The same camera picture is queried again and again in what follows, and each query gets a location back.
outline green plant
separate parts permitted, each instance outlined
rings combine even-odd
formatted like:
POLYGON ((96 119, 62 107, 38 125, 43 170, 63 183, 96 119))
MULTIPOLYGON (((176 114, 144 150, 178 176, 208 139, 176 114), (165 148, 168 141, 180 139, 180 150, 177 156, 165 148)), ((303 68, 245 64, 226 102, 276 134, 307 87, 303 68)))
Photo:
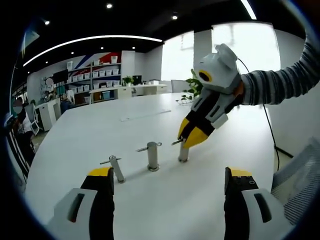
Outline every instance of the green plant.
POLYGON ((126 83, 126 84, 132 84, 134 82, 134 79, 132 78, 132 76, 126 76, 124 78, 122 78, 122 80, 126 83))
POLYGON ((181 101, 183 100, 194 100, 197 96, 200 95, 202 88, 204 87, 201 82, 197 79, 196 73, 193 69, 191 69, 191 73, 192 73, 192 78, 189 78, 187 80, 185 80, 188 84, 190 89, 188 90, 183 90, 184 93, 189 93, 191 95, 182 95, 181 96, 181 101))

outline computer monitor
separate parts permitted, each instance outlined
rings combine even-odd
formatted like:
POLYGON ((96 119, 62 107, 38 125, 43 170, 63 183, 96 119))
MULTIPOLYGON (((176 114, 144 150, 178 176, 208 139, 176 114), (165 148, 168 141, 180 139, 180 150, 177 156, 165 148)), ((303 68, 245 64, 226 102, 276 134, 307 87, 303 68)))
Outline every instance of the computer monitor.
POLYGON ((133 78, 133 85, 138 85, 142 83, 142 76, 141 75, 134 75, 133 78))

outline floor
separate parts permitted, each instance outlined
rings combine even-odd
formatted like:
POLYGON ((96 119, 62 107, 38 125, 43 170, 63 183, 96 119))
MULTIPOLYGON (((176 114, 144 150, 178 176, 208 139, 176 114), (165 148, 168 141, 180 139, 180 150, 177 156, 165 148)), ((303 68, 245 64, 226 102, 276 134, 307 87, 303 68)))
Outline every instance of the floor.
MULTIPOLYGON (((44 132, 44 131, 40 131, 36 136, 34 136, 32 138, 32 142, 35 148, 35 151, 38 150, 40 144, 42 143, 42 141, 45 139, 46 135, 48 132, 44 132)), ((285 166, 289 161, 290 161, 290 157, 288 157, 287 155, 278 152, 279 153, 279 169, 281 169, 283 166, 285 166)), ((278 167, 278 158, 277 158, 277 153, 276 151, 274 151, 274 172, 277 171, 277 167, 278 167)))

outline bright window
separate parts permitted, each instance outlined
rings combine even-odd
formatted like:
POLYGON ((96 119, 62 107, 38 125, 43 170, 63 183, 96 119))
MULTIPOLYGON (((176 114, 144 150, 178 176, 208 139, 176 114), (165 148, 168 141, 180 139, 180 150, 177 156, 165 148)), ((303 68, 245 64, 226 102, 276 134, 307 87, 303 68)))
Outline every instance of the bright window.
POLYGON ((187 32, 164 42, 161 80, 186 80, 194 66, 194 32, 187 32))
MULTIPOLYGON (((225 43, 247 66, 254 70, 279 70, 280 55, 274 28, 267 23, 233 22, 212 26, 212 52, 216 45, 225 43)), ((246 68, 237 62, 239 72, 246 68)))

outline white table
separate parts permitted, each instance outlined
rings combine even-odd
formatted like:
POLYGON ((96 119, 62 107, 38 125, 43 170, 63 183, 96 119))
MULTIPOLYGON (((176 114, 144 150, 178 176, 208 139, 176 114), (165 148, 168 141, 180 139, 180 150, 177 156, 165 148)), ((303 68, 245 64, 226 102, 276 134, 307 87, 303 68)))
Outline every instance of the white table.
POLYGON ((165 84, 140 84, 131 86, 115 86, 115 87, 103 87, 91 90, 90 94, 90 104, 94 103, 94 94, 106 91, 114 91, 115 99, 127 99, 132 97, 132 89, 143 89, 143 95, 155 95, 164 94, 167 92, 167 85, 165 84))
POLYGON ((223 239, 225 167, 250 171, 260 188, 271 190, 268 122, 258 106, 233 109, 220 129, 190 149, 189 161, 180 163, 180 146, 171 143, 191 107, 178 105, 180 96, 138 96, 66 111, 40 145, 27 180, 25 199, 39 221, 47 224, 56 203, 115 155, 122 158, 126 182, 115 182, 114 239, 223 239), (123 117, 133 119, 121 122, 123 117), (147 152, 136 152, 150 141, 162 142, 157 172, 147 170, 147 152))

